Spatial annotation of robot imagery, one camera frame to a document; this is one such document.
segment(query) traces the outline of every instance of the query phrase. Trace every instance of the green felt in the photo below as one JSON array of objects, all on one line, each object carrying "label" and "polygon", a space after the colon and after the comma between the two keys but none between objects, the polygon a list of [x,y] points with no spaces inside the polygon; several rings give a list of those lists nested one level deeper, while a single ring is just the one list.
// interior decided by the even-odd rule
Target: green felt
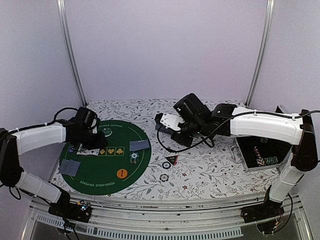
[{"label": "green felt", "polygon": [[[63,159],[81,162],[75,177],[62,175],[64,180],[80,193],[108,195],[119,192],[137,181],[149,164],[151,148],[137,151],[138,163],[130,163],[130,141],[149,139],[141,128],[127,121],[107,120],[100,123],[98,130],[110,133],[107,128],[112,130],[111,136],[106,137],[108,148],[114,149],[112,154],[105,149],[103,155],[77,155],[76,152],[68,152],[69,143],[62,150],[60,164]],[[123,153],[116,153],[119,148]],[[120,169],[127,170],[128,175],[125,179],[117,177],[117,171]]]}]

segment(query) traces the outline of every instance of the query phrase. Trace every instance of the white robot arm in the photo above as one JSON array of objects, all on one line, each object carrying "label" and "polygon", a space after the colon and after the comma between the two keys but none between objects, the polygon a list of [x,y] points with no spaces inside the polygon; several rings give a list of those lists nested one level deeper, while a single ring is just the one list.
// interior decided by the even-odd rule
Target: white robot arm
[{"label": "white robot arm", "polygon": [[[202,137],[202,141],[210,146],[206,139],[211,140],[210,147],[213,147],[215,135],[257,136],[292,145],[290,158],[276,182],[269,187],[264,203],[257,205],[255,209],[242,209],[242,216],[246,222],[279,215],[282,202],[289,191],[305,172],[311,171],[318,164],[314,127],[307,110],[302,110],[301,114],[261,112],[221,103],[210,111],[193,93],[182,98],[173,107],[179,116],[159,113],[155,117],[156,123],[160,125],[158,137],[162,127],[172,129],[171,138],[186,146],[186,149],[193,147],[193,137],[202,136],[206,136]],[[163,147],[172,153],[185,150],[175,151]]]},{"label": "white robot arm", "polygon": [[7,131],[0,128],[0,186],[15,187],[43,199],[50,204],[52,214],[65,218],[72,216],[71,219],[87,222],[90,208],[85,207],[86,211],[78,211],[81,205],[70,203],[70,195],[66,191],[24,171],[20,167],[19,156],[37,148],[63,142],[70,142],[74,146],[82,144],[88,150],[104,148],[107,145],[104,134],[92,131],[98,125],[97,114],[80,107],[75,117],[70,120],[54,120],[21,130]]}]

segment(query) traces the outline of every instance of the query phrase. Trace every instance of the black triangle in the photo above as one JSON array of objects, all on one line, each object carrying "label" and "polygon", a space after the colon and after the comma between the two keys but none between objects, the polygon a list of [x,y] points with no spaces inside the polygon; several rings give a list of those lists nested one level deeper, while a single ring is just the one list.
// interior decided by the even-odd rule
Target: black triangle
[{"label": "black triangle", "polygon": [[176,165],[177,160],[178,160],[178,155],[175,155],[175,156],[166,156],[165,159],[167,159],[168,162],[171,163],[172,165]]}]

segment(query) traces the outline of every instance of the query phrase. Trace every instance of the floral tablecloth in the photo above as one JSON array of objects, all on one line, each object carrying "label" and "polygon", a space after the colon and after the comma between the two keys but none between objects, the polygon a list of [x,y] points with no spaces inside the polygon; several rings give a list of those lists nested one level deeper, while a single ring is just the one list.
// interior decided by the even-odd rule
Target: floral tablecloth
[{"label": "floral tablecloth", "polygon": [[[264,192],[276,180],[278,172],[275,168],[244,172],[241,154],[235,146],[235,138],[225,136],[215,137],[214,148],[200,144],[193,149],[178,153],[176,165],[164,169],[162,163],[166,162],[165,157],[175,154],[167,152],[158,143],[154,118],[157,113],[176,114],[173,108],[176,102],[176,99],[138,99],[91,101],[88,104],[87,107],[95,111],[102,121],[116,119],[139,126],[146,132],[152,145],[150,163],[144,174],[131,186],[106,195],[105,198],[135,200],[225,198]],[[211,110],[220,103],[244,106],[242,102],[232,100],[202,102]],[[168,134],[160,133],[160,139],[165,146],[170,146],[172,149],[184,148],[172,141]],[[51,182],[66,191],[76,193],[77,191],[71,188],[58,172],[57,167]]]}]

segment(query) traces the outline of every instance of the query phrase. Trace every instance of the vent grille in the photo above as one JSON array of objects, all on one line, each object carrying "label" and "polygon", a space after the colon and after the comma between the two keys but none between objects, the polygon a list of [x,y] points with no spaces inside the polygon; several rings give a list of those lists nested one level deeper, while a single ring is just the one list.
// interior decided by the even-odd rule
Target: vent grille
[{"label": "vent grille", "polygon": [[[38,222],[63,229],[64,221],[58,217],[38,213],[36,217]],[[78,233],[90,235],[109,240],[223,240],[242,237],[240,227],[229,228],[225,230],[195,232],[195,233],[139,233],[108,230],[102,227],[87,226],[82,230],[77,229]]]}]

